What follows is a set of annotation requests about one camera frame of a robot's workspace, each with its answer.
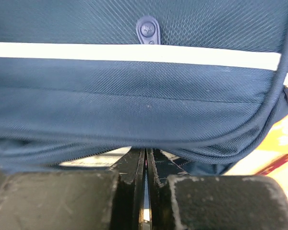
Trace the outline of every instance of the textured fabric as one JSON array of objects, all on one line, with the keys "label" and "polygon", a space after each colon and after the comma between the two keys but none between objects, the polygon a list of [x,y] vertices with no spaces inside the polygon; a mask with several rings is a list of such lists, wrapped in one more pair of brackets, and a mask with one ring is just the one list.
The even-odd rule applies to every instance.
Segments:
[{"label": "textured fabric", "polygon": [[164,45],[281,52],[278,70],[0,58],[0,167],[50,170],[138,146],[218,174],[288,113],[288,0],[0,1],[0,42],[137,44],[143,15]]}]

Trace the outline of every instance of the white stripe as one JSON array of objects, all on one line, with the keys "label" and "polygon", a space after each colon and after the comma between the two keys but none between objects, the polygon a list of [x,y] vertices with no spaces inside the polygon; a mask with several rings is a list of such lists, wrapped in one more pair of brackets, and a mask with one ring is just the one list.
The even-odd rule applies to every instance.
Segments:
[{"label": "white stripe", "polygon": [[165,45],[2,43],[0,58],[145,61],[277,70],[281,55]]}]

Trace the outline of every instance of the bag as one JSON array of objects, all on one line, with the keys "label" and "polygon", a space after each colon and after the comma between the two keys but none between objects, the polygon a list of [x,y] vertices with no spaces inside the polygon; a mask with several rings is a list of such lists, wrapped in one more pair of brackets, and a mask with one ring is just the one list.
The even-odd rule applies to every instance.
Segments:
[{"label": "bag", "polygon": [[288,114],[284,82],[288,0],[0,1],[0,167],[134,146],[220,174]]}]

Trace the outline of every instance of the navy blue fabric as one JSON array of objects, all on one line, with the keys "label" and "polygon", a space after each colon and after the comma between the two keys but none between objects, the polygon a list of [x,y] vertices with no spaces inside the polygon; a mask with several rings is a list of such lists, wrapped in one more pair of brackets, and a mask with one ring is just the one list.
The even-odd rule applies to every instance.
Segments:
[{"label": "navy blue fabric", "polygon": [[0,1],[0,42],[134,44],[147,14],[165,45],[281,52],[278,70],[0,58],[0,167],[50,170],[136,146],[218,174],[288,114],[288,0]]}]

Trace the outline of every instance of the reflective strip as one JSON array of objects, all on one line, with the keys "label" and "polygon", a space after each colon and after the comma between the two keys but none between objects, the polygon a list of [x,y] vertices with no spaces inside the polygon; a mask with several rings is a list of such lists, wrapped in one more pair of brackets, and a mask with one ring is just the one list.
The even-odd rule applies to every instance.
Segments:
[{"label": "reflective strip", "polygon": [[0,58],[145,61],[277,70],[281,55],[165,45],[2,43]]}]

